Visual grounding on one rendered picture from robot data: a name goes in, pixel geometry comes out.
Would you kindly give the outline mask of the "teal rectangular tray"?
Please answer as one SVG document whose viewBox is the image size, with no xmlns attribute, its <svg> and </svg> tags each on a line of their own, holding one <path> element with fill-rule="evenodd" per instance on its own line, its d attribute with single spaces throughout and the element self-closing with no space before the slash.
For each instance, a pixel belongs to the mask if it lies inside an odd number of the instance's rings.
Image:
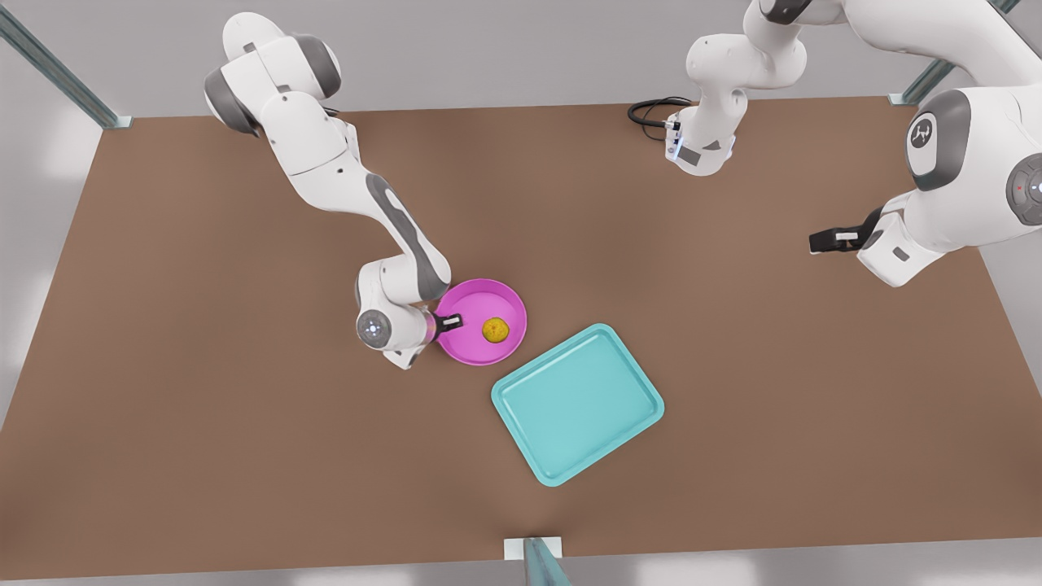
<svg viewBox="0 0 1042 586">
<path fill-rule="evenodd" d="M 537 481 L 559 487 L 665 414 L 619 335 L 585 327 L 499 379 L 491 400 Z"/>
</svg>

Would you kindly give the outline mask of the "silver frame post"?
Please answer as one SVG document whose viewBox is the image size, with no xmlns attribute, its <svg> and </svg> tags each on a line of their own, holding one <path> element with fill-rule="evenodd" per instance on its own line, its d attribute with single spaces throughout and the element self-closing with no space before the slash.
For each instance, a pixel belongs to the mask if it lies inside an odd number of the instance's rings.
<svg viewBox="0 0 1042 586">
<path fill-rule="evenodd" d="M 1008 14 L 1011 13 L 1021 0 L 987 0 L 995 11 L 1000 13 L 1002 18 L 1008 21 Z M 897 105 L 897 107 L 905 107 L 905 105 L 915 105 L 918 107 L 920 103 L 923 103 L 924 99 L 933 90 L 940 86 L 949 73 L 952 73 L 954 69 L 954 64 L 935 59 L 928 64 L 926 69 L 918 75 L 918 77 L 908 86 L 907 89 L 899 93 L 892 93 L 888 95 L 888 101 L 890 105 Z"/>
<path fill-rule="evenodd" d="M 523 562 L 524 586 L 572 586 L 561 565 L 559 536 L 510 538 L 503 541 L 503 553 L 506 561 Z"/>
<path fill-rule="evenodd" d="M 127 129 L 133 125 L 132 116 L 117 115 L 1 3 L 0 38 L 101 129 Z"/>
</svg>

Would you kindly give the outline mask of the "pink round plate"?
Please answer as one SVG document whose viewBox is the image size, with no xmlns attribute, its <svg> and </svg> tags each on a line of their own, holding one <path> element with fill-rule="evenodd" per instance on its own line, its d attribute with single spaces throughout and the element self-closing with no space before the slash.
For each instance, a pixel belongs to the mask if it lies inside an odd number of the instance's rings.
<svg viewBox="0 0 1042 586">
<path fill-rule="evenodd" d="M 458 315 L 457 329 L 440 334 L 438 343 L 448 356 L 466 364 L 483 366 L 505 360 L 524 339 L 528 315 L 517 292 L 505 283 L 471 279 L 447 290 L 436 307 L 436 315 Z M 483 323 L 499 319 L 506 324 L 506 337 L 497 343 L 483 337 Z"/>
</svg>

